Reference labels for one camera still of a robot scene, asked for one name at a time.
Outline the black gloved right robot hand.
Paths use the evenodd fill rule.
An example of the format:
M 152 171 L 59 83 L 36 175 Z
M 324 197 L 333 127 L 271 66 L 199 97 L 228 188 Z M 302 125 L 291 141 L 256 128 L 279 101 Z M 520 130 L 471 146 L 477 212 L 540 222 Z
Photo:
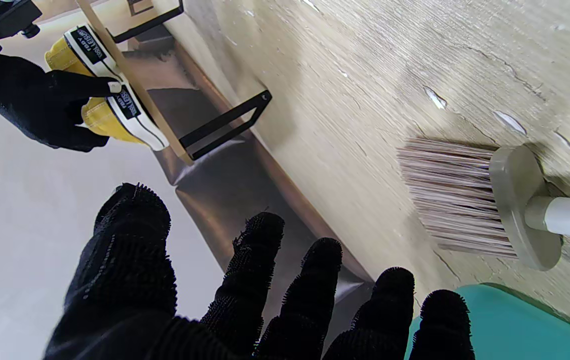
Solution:
M 109 138 L 82 127 L 90 98 L 120 94 L 111 77 L 45 71 L 21 57 L 0 54 L 0 115 L 32 141 L 54 150 L 88 153 Z

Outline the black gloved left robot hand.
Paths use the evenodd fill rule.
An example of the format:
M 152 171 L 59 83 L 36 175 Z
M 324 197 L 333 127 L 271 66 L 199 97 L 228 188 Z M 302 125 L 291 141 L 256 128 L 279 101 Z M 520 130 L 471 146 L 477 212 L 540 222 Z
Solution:
M 123 183 L 100 208 L 68 286 L 45 360 L 402 360 L 413 321 L 415 276 L 386 269 L 349 330 L 324 351 L 342 246 L 308 249 L 269 324 L 262 316 L 283 239 L 271 212 L 248 219 L 223 281 L 200 320 L 176 314 L 167 254 L 171 217 L 143 184 Z

